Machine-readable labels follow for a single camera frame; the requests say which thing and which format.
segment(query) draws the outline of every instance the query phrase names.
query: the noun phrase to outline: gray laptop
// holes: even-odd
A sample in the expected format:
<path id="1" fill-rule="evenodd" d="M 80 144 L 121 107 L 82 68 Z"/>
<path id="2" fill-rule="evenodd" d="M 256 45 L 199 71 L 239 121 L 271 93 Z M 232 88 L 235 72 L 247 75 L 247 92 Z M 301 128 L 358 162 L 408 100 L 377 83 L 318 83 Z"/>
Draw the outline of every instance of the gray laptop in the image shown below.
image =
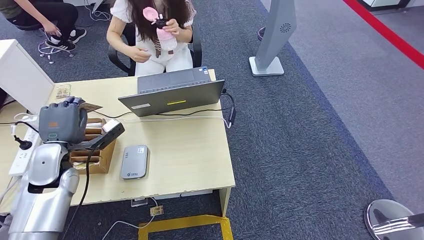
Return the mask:
<path id="1" fill-rule="evenodd" d="M 166 72 L 137 79 L 138 94 L 118 100 L 138 117 L 215 104 L 225 80 L 212 81 L 206 67 Z"/>

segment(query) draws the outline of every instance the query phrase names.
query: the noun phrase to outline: long dark hair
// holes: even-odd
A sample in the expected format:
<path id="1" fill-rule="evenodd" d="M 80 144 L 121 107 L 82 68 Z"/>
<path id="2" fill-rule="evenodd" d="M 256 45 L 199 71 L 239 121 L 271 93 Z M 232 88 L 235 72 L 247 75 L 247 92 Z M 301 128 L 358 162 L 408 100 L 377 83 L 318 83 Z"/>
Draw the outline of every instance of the long dark hair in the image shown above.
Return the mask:
<path id="1" fill-rule="evenodd" d="M 175 19 L 180 28 L 184 28 L 184 23 L 190 17 L 189 9 L 185 0 L 162 0 L 165 9 L 158 9 L 158 12 L 167 12 L 168 19 Z M 137 26 L 141 39 L 152 41 L 158 38 L 156 27 L 143 16 L 143 9 L 146 7 L 155 8 L 154 0 L 128 0 L 131 6 L 131 19 Z"/>

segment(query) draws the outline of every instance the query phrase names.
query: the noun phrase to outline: woman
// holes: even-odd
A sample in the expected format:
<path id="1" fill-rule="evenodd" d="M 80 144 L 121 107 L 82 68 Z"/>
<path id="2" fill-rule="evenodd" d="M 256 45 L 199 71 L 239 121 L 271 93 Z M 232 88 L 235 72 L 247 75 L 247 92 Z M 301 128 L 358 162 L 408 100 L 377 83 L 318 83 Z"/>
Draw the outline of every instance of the woman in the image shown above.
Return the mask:
<path id="1" fill-rule="evenodd" d="M 169 19 L 163 29 L 176 37 L 173 53 L 161 50 L 156 27 L 143 16 L 143 9 L 152 7 Z M 116 0 L 110 9 L 112 21 L 107 30 L 107 41 L 117 51 L 137 62 L 136 76 L 179 71 L 193 67 L 187 46 L 192 39 L 193 18 L 196 10 L 189 0 Z M 136 26 L 136 46 L 128 46 L 121 35 L 127 23 Z"/>
<path id="2" fill-rule="evenodd" d="M 40 23 L 51 35 L 46 45 L 55 49 L 72 51 L 75 44 L 87 34 L 76 29 L 78 10 L 63 0 L 0 0 L 0 12 L 17 26 L 32 26 Z"/>

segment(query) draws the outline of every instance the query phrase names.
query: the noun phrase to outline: red stripe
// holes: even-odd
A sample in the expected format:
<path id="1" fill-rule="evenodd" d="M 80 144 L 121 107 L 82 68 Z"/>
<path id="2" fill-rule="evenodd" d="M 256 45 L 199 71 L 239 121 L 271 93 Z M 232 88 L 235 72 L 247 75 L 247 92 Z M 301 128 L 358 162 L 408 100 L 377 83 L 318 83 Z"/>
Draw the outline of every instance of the red stripe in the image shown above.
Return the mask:
<path id="1" fill-rule="evenodd" d="M 395 32 L 390 30 L 374 15 L 372 15 L 365 7 L 363 7 L 357 0 L 343 0 L 351 9 L 353 9 L 362 19 L 365 20 L 371 27 L 379 32 L 385 39 L 393 44 L 399 51 L 405 54 L 414 63 L 424 69 L 424 55 L 412 47 L 409 43 L 403 40 Z"/>

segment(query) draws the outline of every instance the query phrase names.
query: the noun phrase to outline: power bank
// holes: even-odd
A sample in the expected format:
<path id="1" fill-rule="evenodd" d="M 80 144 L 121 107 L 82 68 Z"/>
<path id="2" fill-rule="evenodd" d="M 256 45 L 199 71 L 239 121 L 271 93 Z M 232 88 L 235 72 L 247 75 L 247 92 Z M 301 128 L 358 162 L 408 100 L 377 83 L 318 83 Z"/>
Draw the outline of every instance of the power bank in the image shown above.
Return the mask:
<path id="1" fill-rule="evenodd" d="M 123 179 L 139 179 L 146 175 L 147 156 L 146 145 L 128 146 L 123 151 L 120 177 Z"/>

